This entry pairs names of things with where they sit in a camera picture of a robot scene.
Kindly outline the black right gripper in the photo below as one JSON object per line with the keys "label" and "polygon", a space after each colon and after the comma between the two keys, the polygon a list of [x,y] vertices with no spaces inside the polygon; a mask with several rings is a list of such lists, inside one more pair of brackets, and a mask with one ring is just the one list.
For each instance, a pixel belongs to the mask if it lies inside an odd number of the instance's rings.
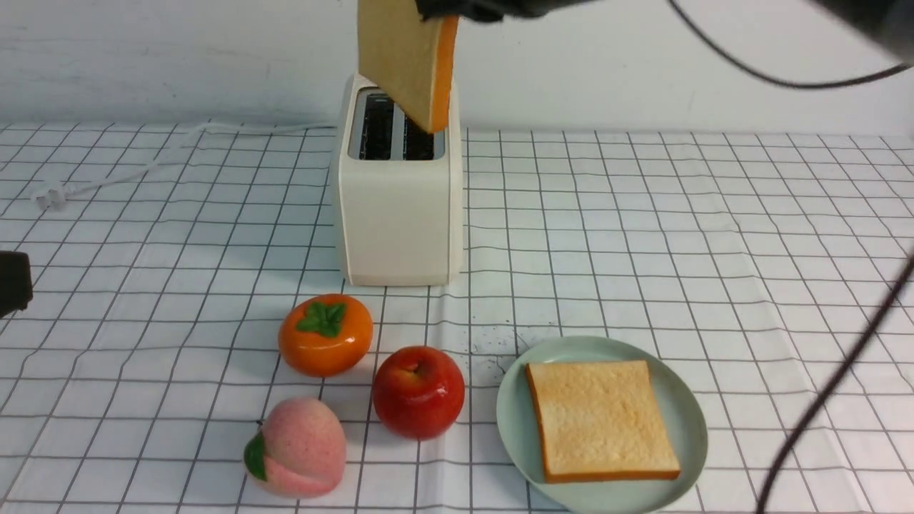
{"label": "black right gripper", "polygon": [[570,9],[591,1],[459,1],[459,0],[418,0],[416,7],[424,21],[460,16],[477,23],[499,23],[510,19],[541,19],[559,9]]}

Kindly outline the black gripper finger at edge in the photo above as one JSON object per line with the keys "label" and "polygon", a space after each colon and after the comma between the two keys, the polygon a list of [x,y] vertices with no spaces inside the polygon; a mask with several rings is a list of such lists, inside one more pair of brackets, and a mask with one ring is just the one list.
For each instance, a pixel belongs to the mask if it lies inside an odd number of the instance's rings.
{"label": "black gripper finger at edge", "polygon": [[34,297],[29,255],[20,251],[1,251],[1,318],[27,309]]}

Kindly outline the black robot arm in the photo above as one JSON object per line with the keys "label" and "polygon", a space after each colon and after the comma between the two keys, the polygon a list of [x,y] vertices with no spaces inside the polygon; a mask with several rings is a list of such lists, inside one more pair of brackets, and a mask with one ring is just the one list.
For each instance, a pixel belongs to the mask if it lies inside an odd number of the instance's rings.
{"label": "black robot arm", "polygon": [[[482,24],[499,23],[506,17],[539,19],[572,6],[572,1],[362,1],[357,7],[357,31],[362,48],[391,52],[388,87],[394,89],[396,101],[406,102],[408,115],[417,116],[415,127],[433,136],[445,130],[450,120],[453,47],[460,19]],[[884,71],[819,84],[784,81],[748,67],[709,39],[676,1],[670,6],[712,52],[752,77],[787,89],[833,90],[871,84],[912,65],[910,1],[819,1],[820,9],[900,59],[900,64]]]}

